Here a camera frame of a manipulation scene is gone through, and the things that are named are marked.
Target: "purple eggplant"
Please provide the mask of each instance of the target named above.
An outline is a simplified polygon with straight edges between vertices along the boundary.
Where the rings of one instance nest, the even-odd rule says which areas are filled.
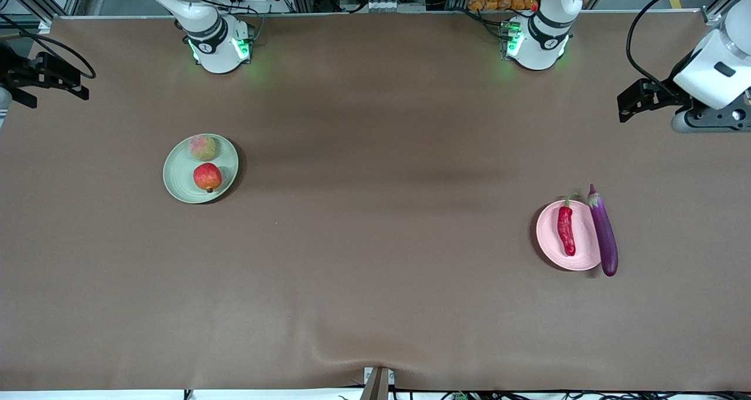
[[[603,197],[595,190],[594,184],[590,184],[590,196],[587,197],[587,203],[590,205],[592,220],[595,222],[603,271],[608,277],[613,277],[618,270],[618,247],[615,245],[615,234],[608,218],[608,211],[605,210]]]

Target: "white robot link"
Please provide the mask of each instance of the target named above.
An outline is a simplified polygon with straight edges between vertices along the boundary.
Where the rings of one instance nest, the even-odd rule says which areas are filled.
[[[250,58],[252,38],[248,24],[232,15],[220,15],[201,0],[155,0],[169,10],[188,34],[193,56],[212,73],[227,73]]]
[[[618,96],[620,122],[679,106],[679,133],[751,131],[751,0],[739,0],[661,82],[639,79]]]
[[[509,40],[505,55],[531,70],[544,70],[563,55],[569,29],[581,11],[583,0],[540,0],[531,15],[518,15],[507,23]]]

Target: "pink plate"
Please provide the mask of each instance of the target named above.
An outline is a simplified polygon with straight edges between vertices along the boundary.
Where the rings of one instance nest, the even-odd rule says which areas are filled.
[[[540,213],[540,218],[537,218],[537,242],[545,256],[565,269],[586,271],[595,268],[600,263],[600,248],[590,207],[581,202],[569,202],[573,211],[571,229],[574,232],[576,253],[574,256],[566,256],[557,227],[558,210],[563,206],[563,202],[553,202]]]

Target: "brown table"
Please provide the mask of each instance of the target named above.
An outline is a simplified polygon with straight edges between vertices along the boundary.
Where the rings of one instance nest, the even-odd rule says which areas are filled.
[[[172,21],[61,20],[91,100],[35,91],[0,131],[0,388],[751,389],[748,135],[623,125],[633,15],[592,13],[552,70],[462,15],[272,18],[212,76]],[[706,31],[648,15],[657,76]],[[164,189],[174,144],[242,150],[235,191]],[[616,277],[537,252],[595,183]]]

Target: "green stem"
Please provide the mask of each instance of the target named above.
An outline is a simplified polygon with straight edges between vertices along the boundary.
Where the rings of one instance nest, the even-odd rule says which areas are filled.
[[[577,196],[578,194],[579,192],[573,192],[573,194],[570,194],[568,197],[566,197],[566,203],[564,203],[563,206],[567,207],[569,205],[569,202],[571,201],[571,198]]]

